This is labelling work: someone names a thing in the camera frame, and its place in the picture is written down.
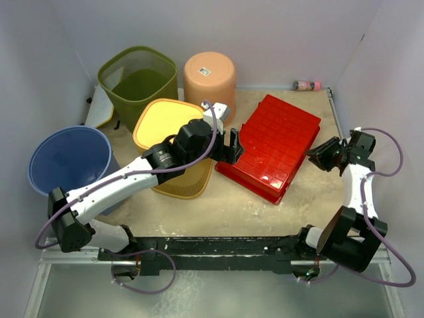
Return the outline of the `red plastic tray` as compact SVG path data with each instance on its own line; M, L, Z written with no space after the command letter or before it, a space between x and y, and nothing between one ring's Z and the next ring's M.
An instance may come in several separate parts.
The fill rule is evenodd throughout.
M321 119L266 95L239 132L244 153L215 169L273 204L281 202L320 130Z

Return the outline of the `yellow mesh plastic basket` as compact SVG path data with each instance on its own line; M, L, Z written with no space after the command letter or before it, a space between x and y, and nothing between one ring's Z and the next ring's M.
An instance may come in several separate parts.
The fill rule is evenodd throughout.
M142 154L151 146L162 142L167 136L178 133L181 126L192 119L202 119L204 109L200 106L174 99L156 99L142 112L132 133L133 142ZM185 170L185 173L161 185L153 191L176 199L195 199L207 187L213 161L204 159Z

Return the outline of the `orange round plastic bucket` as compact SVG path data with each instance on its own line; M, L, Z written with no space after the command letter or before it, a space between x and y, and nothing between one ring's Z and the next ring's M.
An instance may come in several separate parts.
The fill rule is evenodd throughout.
M184 66L184 98L194 105L204 100L229 107L225 124L236 111L237 73L232 60L218 52L202 52L192 56Z

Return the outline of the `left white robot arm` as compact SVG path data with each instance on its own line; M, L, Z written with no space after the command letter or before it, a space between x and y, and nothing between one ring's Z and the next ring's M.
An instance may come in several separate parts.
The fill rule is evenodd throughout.
M231 129L230 143L215 124L192 119L177 134L145 150L124 168L85 187L49 194L48 217L62 252L85 246L103 248L128 260L136 253L136 239L126 225L112 226L96 216L136 192L183 175L204 159L235 164L244 152L239 132Z

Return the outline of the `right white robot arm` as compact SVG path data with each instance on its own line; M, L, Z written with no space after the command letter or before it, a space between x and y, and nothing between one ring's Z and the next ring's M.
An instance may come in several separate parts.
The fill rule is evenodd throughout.
M303 229L304 237L294 244L300 258L310 259L317 253L355 272L361 273L368 267L380 240L367 223L383 237L388 231L387 224L378 219L373 199L362 199L360 192L361 181L375 171L375 163L369 159L375 145L374 136L355 129L348 139L333 137L305 153L322 171L339 169L344 200L323 230L312 225Z

